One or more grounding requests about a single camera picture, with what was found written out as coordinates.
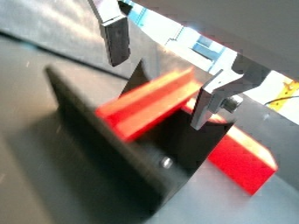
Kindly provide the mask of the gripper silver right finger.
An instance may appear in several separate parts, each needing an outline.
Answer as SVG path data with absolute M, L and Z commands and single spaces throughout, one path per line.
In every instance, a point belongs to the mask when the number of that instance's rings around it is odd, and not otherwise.
M 201 87 L 191 114 L 191 126 L 197 130 L 202 128 L 211 116 L 219 112 L 223 102 L 231 96 L 259 87 L 271 72 L 266 66 L 242 54 L 238 54 L 231 70 L 238 75 L 237 79 L 231 80 L 223 70 L 219 70 Z

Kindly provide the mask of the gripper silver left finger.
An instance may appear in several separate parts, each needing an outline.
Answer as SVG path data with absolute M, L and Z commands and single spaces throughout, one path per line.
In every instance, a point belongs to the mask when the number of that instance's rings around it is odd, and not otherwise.
M 131 54 L 127 16 L 119 8 L 118 0 L 88 0 L 88 4 L 98 18 L 110 65 L 116 67 Z

